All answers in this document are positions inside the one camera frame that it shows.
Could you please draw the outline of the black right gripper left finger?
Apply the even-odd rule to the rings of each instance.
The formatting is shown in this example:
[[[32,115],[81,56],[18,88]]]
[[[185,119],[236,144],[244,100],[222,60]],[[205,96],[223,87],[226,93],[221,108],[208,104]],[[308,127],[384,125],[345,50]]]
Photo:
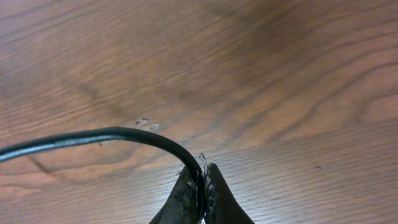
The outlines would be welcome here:
[[[194,181],[184,167],[166,202],[149,223],[196,224],[198,221]]]

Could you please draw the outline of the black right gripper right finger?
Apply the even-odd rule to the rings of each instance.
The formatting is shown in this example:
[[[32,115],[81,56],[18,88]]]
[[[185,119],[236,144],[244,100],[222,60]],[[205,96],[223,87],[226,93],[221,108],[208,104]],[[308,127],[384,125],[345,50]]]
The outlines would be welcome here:
[[[205,193],[207,199],[205,223],[254,224],[234,198],[221,171],[214,163],[208,164],[206,169]]]

